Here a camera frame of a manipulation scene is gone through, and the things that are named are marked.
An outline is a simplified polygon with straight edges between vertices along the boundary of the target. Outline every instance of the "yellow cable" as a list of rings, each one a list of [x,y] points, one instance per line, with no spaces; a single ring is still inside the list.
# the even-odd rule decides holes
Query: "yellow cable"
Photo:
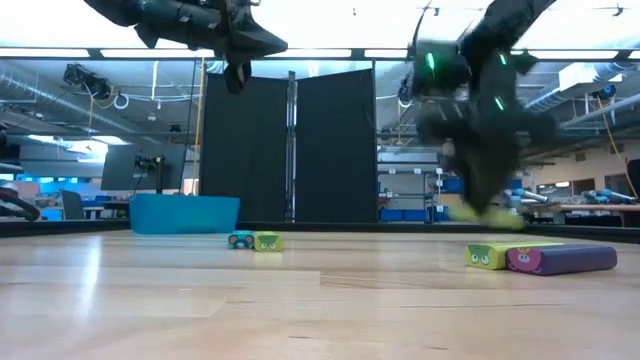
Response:
[[[200,72],[200,97],[198,98],[198,117],[196,119],[196,141],[193,147],[193,174],[191,175],[191,194],[195,195],[196,168],[198,167],[198,145],[200,143],[200,124],[202,123],[202,98],[204,93],[204,76],[207,72],[205,58],[202,58],[202,70]]]
[[[599,97],[596,97],[596,98],[598,99],[598,106],[600,107],[600,109],[602,109],[602,101],[600,100]],[[633,183],[631,182],[631,177],[629,177],[629,170],[627,169],[627,162],[624,159],[622,159],[622,156],[620,156],[620,152],[618,151],[618,147],[616,146],[616,142],[613,140],[613,135],[611,134],[611,129],[609,128],[609,121],[607,120],[607,115],[605,113],[602,114],[602,120],[604,121],[604,127],[607,129],[607,134],[609,134],[609,140],[611,141],[611,145],[613,146],[613,150],[616,152],[616,155],[618,155],[618,159],[620,160],[620,162],[624,165],[624,175],[627,177],[627,182],[629,183],[629,188],[633,192],[633,196],[637,199],[638,198],[638,193],[636,192],[636,189],[633,186]]]

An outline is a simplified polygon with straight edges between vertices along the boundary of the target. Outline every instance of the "metal pole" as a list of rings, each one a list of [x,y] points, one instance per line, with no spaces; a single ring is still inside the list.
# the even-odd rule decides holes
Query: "metal pole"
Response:
[[[640,94],[636,94],[634,96],[628,97],[628,98],[626,98],[624,100],[616,102],[613,105],[607,106],[607,107],[602,108],[602,109],[598,109],[596,111],[592,111],[592,112],[590,112],[588,114],[585,114],[585,115],[580,116],[578,118],[575,118],[573,120],[565,121],[565,122],[561,123],[559,126],[561,128],[565,128],[567,126],[579,124],[579,123],[581,123],[583,121],[594,119],[594,118],[596,118],[598,116],[602,116],[602,115],[604,115],[604,114],[606,114],[608,112],[611,112],[611,111],[614,111],[616,109],[625,107],[627,105],[635,104],[637,102],[640,102]]]
[[[295,179],[295,100],[296,73],[289,71],[287,79],[287,145],[286,145],[286,210],[285,221],[294,221],[294,179]]]

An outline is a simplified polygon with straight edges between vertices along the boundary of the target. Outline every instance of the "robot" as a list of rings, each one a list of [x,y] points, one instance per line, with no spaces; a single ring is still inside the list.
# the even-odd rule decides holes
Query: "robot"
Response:
[[[444,99],[436,106],[422,106],[418,134],[423,142],[453,145],[448,167],[463,180],[463,200],[475,217],[487,213],[517,169],[517,135],[528,133],[532,144],[543,145],[556,131],[553,117],[529,113],[518,102],[517,76],[528,73],[537,59],[511,51],[554,2],[494,0],[478,26],[456,42],[418,40],[424,13],[416,27],[409,47],[412,70],[399,94],[417,101]],[[456,100],[463,85],[468,86],[468,100]]]
[[[284,52],[288,44],[251,15],[260,0],[84,0],[116,25],[134,26],[148,48],[158,39],[211,49],[224,56],[227,89],[239,94],[251,77],[251,60]]]

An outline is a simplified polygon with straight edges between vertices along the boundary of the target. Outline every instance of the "black backdrop panel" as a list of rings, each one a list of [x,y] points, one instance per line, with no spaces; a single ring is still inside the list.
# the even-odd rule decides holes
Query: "black backdrop panel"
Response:
[[[298,82],[297,222],[377,222],[373,71]]]
[[[252,78],[231,95],[210,75],[200,194],[239,197],[239,221],[284,221],[286,116],[287,81]]]

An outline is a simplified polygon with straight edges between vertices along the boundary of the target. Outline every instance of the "chair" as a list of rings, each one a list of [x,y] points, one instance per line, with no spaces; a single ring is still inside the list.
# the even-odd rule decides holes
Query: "chair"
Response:
[[[62,198],[62,211],[64,212],[65,220],[84,220],[80,194],[73,191],[60,190],[60,197]]]

